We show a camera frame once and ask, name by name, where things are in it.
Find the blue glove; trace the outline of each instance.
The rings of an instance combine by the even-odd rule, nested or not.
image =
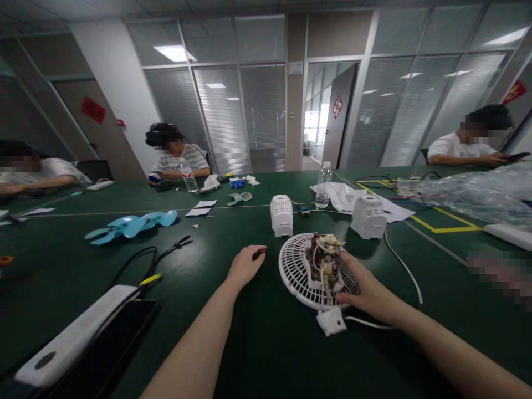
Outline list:
[[[245,180],[243,179],[235,180],[235,181],[232,181],[229,185],[231,186],[231,188],[242,188],[245,186]]]

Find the hand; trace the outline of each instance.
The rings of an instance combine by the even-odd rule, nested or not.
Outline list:
[[[226,281],[233,284],[240,291],[255,277],[260,265],[264,262],[265,252],[266,246],[264,245],[250,245],[242,249],[234,257]],[[260,253],[260,255],[256,260],[253,260],[253,256],[257,253]]]
[[[181,178],[181,172],[175,169],[168,169],[162,174],[162,178],[165,180],[176,180]]]
[[[508,157],[508,155],[501,154],[500,152],[484,155],[483,157],[480,157],[478,159],[478,165],[490,167],[500,166],[505,163],[508,163],[508,161],[505,159],[506,157]]]
[[[26,189],[25,185],[0,186],[0,194],[17,195]]]
[[[336,300],[338,302],[350,304],[390,325],[396,325],[405,310],[413,309],[392,294],[373,277],[373,274],[362,263],[348,252],[340,252],[340,257],[355,277],[359,285],[360,295],[337,294]]]

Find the clear plastic bag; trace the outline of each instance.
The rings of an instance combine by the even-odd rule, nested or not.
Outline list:
[[[399,193],[421,193],[430,204],[448,206],[489,223],[532,228],[532,162],[518,162],[489,172],[468,172],[439,180],[399,179]]]

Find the red decoration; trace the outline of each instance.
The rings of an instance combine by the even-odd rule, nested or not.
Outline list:
[[[103,108],[100,104],[98,104],[96,101],[85,97],[83,99],[83,105],[81,106],[81,112],[83,112],[89,118],[94,119],[101,125],[104,122],[104,117],[107,110]]]
[[[521,83],[521,81],[518,80],[511,87],[511,89],[508,92],[508,94],[506,94],[506,97],[504,98],[503,104],[507,104],[507,103],[515,100],[517,97],[521,97],[525,93],[526,93],[525,86],[523,86],[523,83]]]
[[[344,103],[342,103],[342,97],[340,97],[340,94],[336,98],[336,101],[334,102],[334,106],[332,107],[332,113],[334,115],[334,119],[338,117],[338,114],[342,110],[342,107],[344,106]]]

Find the power strip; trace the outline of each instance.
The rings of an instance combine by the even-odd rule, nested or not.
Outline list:
[[[15,374],[15,380],[34,387],[49,387],[59,381],[91,342],[105,319],[136,289],[130,285],[115,285],[107,291],[22,366]]]
[[[102,182],[97,182],[96,184],[93,184],[92,186],[89,186],[86,188],[86,190],[89,191],[98,191],[102,188],[112,186],[115,182],[113,180],[104,180]]]

